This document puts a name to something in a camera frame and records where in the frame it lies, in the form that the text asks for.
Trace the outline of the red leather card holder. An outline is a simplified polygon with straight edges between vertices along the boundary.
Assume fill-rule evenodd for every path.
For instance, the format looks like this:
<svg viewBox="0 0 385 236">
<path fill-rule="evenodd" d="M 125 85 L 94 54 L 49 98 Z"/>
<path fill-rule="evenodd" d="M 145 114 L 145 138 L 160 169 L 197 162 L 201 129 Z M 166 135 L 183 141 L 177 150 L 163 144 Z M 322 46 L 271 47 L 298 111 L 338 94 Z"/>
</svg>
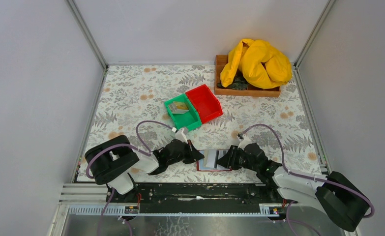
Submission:
<svg viewBox="0 0 385 236">
<path fill-rule="evenodd" d="M 204 155 L 204 151 L 205 150 L 200 150 L 199 152 Z M 227 150 L 223 150 L 223 149 L 218 149 L 218 151 L 219 151 L 218 158 L 222 157 L 227 152 Z M 197 171 L 199 171 L 199 172 L 228 172 L 228 171 L 231 171 L 231 169 L 226 169 L 220 165 L 217 165 L 217 169 L 204 168 L 203 167 L 203 159 L 202 159 L 202 160 L 199 160 L 197 162 Z"/>
</svg>

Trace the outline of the green plastic bin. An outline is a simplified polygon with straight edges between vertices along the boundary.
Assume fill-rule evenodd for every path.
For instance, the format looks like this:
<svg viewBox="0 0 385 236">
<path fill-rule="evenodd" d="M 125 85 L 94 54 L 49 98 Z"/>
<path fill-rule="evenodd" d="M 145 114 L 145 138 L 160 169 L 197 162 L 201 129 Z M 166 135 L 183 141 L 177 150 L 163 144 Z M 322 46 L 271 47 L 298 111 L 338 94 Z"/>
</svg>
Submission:
<svg viewBox="0 0 385 236">
<path fill-rule="evenodd" d="M 182 102 L 184 103 L 189 111 L 184 114 L 175 114 L 170 111 L 169 105 L 173 102 Z M 164 106 L 167 110 L 169 117 L 172 119 L 176 128 L 180 129 L 183 127 L 188 128 L 189 131 L 199 128 L 202 125 L 199 113 L 192 105 L 191 101 L 188 99 L 185 93 L 167 100 L 164 102 Z"/>
</svg>

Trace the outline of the gold credit card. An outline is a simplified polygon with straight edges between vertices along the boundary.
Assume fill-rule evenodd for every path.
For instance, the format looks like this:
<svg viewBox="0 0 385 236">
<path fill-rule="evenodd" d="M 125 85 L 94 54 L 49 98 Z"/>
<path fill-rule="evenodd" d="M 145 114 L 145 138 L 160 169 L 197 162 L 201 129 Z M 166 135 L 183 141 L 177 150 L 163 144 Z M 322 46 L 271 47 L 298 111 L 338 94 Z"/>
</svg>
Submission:
<svg viewBox="0 0 385 236">
<path fill-rule="evenodd" d="M 173 110 L 189 110 L 188 106 L 183 102 L 174 101 L 170 104 L 171 109 Z"/>
</svg>

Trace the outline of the red plastic bin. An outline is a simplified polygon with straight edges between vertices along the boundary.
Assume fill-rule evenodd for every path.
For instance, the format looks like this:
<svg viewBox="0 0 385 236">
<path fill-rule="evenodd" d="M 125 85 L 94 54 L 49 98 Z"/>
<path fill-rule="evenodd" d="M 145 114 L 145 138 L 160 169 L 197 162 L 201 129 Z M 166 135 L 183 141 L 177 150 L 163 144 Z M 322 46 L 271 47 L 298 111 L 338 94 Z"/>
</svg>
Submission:
<svg viewBox="0 0 385 236">
<path fill-rule="evenodd" d="M 202 124 L 223 115 L 219 100 L 207 85 L 200 85 L 185 94 L 198 112 Z"/>
</svg>

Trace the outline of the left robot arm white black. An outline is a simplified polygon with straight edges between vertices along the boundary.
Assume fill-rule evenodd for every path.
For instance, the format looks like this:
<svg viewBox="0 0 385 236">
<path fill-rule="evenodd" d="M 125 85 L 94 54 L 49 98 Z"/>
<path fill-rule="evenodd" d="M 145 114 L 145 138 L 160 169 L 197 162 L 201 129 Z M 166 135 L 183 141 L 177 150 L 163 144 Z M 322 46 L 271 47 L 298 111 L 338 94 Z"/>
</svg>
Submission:
<svg viewBox="0 0 385 236">
<path fill-rule="evenodd" d="M 166 146 L 151 153 L 133 146 L 125 135 L 117 136 L 86 151 L 86 175 L 97 185 L 107 185 L 121 195 L 134 189 L 129 171 L 139 169 L 148 175 L 158 175 L 169 166 L 183 162 L 195 163 L 204 159 L 191 140 L 175 138 Z"/>
</svg>

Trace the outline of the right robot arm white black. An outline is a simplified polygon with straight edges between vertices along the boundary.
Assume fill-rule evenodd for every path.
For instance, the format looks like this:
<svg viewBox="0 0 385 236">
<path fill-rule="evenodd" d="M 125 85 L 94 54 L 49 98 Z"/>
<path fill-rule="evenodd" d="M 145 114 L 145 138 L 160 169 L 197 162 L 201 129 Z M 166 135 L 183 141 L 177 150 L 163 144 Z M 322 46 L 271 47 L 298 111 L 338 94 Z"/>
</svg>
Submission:
<svg viewBox="0 0 385 236">
<path fill-rule="evenodd" d="M 270 189 L 286 199 L 325 213 L 341 229 L 353 232 L 363 218 L 373 216 L 370 200 L 344 175 L 304 174 L 270 160 L 256 143 L 231 146 L 217 164 L 232 170 L 252 170 Z"/>
</svg>

